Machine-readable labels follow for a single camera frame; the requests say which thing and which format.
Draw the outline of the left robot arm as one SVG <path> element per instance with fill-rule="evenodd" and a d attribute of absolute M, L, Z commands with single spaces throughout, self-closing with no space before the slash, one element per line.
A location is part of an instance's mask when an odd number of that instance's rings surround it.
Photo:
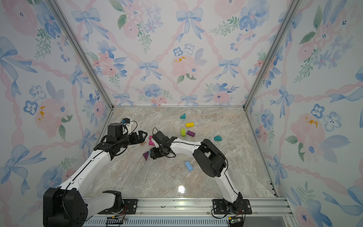
<path fill-rule="evenodd" d="M 142 144 L 147 132 L 133 130 L 130 119 L 108 125 L 107 134 L 94 147 L 87 161 L 57 188 L 43 195 L 43 225 L 45 227 L 81 227 L 94 215 L 109 211 L 124 215 L 127 206 L 122 193 L 106 190 L 94 198 L 85 198 L 86 191 L 99 172 L 130 145 Z"/>

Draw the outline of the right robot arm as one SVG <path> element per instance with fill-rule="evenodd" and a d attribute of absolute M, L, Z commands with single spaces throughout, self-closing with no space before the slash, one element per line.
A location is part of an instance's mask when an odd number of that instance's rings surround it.
<path fill-rule="evenodd" d="M 229 176 L 228 160 L 210 140 L 185 141 L 177 137 L 169 138 L 158 131 L 153 134 L 152 142 L 155 145 L 150 150 L 152 159 L 175 158 L 177 154 L 194 157 L 201 170 L 216 181 L 227 210 L 233 214 L 246 213 L 247 204 Z"/>

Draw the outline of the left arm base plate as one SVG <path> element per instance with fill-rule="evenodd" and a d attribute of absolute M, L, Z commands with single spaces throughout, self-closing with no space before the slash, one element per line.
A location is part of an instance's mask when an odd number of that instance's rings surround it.
<path fill-rule="evenodd" d="M 98 214 L 103 215 L 119 215 L 119 214 L 136 214 L 138 205 L 137 199 L 122 199 L 122 207 L 120 209 L 106 209 Z"/>

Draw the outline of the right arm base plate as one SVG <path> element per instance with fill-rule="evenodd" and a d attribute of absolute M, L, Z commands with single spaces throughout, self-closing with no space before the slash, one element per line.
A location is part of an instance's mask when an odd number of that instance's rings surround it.
<path fill-rule="evenodd" d="M 214 214 L 252 214 L 251 204 L 248 199 L 237 199 L 235 202 L 228 202 L 225 199 L 213 199 L 212 208 Z"/>

